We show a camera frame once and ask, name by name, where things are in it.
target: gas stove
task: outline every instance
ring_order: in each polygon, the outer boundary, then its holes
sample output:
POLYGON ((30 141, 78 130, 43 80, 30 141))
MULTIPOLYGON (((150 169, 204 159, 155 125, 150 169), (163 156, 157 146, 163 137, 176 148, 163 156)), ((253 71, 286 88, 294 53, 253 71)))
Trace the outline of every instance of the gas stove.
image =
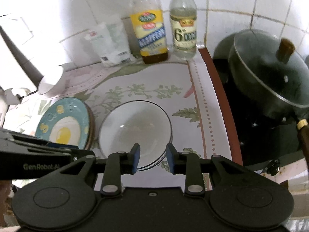
POLYGON ((260 114, 254 102, 237 89, 228 61, 215 59, 214 64, 230 104, 244 166, 275 175, 280 167, 302 159, 296 123, 278 124, 260 114))

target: bottle with yellow label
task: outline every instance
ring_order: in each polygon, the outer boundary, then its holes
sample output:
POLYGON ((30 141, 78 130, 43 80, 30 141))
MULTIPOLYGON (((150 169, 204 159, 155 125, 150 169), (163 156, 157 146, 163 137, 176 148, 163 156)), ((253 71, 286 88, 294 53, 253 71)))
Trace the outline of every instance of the bottle with yellow label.
POLYGON ((172 0, 170 19, 174 54, 186 60, 194 57, 197 36, 197 7, 194 0, 172 0))
POLYGON ((130 15, 145 64, 167 60, 166 33, 160 0, 132 0, 130 15))

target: bottle label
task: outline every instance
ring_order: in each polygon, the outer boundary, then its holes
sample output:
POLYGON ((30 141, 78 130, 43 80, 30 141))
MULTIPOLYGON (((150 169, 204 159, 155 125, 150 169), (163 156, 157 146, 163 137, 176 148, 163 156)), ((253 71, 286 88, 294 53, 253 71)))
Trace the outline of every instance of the bottle label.
POLYGON ((167 52, 166 33, 161 10, 147 10, 131 15, 142 56, 167 52))
POLYGON ((171 16, 174 48, 179 50, 191 50, 196 46, 196 17, 177 18, 171 16))

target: red logo on packet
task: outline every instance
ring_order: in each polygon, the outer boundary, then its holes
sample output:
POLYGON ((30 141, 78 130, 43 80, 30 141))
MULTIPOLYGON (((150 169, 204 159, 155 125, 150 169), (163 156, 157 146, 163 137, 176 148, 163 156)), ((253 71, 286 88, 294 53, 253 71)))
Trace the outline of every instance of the red logo on packet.
POLYGON ((156 25, 155 25, 154 22, 149 22, 149 23, 145 23, 145 24, 142 25, 142 28, 144 30, 150 30, 150 29, 153 29, 155 27, 156 27, 156 25))
POLYGON ((89 32, 89 35, 90 36, 95 36, 97 33, 95 32, 95 31, 91 31, 91 32, 89 32))

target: pot lid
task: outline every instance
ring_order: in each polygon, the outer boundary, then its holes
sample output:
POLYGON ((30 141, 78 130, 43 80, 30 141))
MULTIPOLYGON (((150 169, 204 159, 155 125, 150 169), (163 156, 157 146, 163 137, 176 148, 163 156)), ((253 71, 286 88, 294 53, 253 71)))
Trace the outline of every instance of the pot lid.
POLYGON ((291 105, 309 107, 309 68, 290 40, 245 30, 235 35, 234 47, 264 87, 291 105))

